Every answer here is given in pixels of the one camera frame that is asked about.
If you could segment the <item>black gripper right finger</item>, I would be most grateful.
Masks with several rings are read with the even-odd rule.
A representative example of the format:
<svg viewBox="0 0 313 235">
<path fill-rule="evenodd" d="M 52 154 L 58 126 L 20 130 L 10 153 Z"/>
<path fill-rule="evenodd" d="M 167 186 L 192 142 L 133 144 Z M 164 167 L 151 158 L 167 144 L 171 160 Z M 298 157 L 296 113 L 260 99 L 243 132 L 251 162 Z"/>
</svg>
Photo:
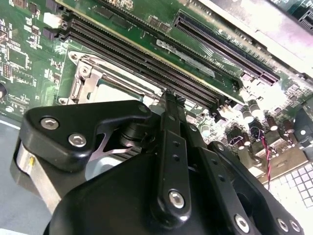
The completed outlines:
<svg viewBox="0 0 313 235">
<path fill-rule="evenodd" d="M 177 97 L 178 117 L 187 140 L 188 158 L 212 200 L 219 235 L 302 235 L 299 222 L 222 143 L 206 144 L 186 121 L 185 98 Z"/>
</svg>

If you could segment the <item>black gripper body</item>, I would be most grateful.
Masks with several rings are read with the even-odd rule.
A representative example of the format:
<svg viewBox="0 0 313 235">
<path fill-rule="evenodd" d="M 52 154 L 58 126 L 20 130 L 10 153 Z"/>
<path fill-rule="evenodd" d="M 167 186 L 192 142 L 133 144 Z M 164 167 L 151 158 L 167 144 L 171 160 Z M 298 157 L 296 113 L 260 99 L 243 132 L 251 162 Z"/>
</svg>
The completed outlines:
<svg viewBox="0 0 313 235">
<path fill-rule="evenodd" d="M 156 157 L 136 156 L 71 190 L 49 223 L 50 235 L 225 235 L 216 201 L 189 171 L 192 212 L 181 227 L 165 228 L 152 214 Z"/>
</svg>

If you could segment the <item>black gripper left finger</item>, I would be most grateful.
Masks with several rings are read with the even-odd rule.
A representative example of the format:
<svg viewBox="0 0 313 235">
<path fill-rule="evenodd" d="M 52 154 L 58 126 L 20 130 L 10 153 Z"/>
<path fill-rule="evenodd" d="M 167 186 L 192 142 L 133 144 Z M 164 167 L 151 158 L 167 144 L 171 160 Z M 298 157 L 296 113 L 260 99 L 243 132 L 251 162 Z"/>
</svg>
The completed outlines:
<svg viewBox="0 0 313 235">
<path fill-rule="evenodd" d="M 26 112 L 13 163 L 54 213 L 74 188 L 136 156 L 156 157 L 151 211 L 159 222 L 192 212 L 186 137 L 177 95 L 156 112 L 137 100 L 34 108 Z"/>
</svg>

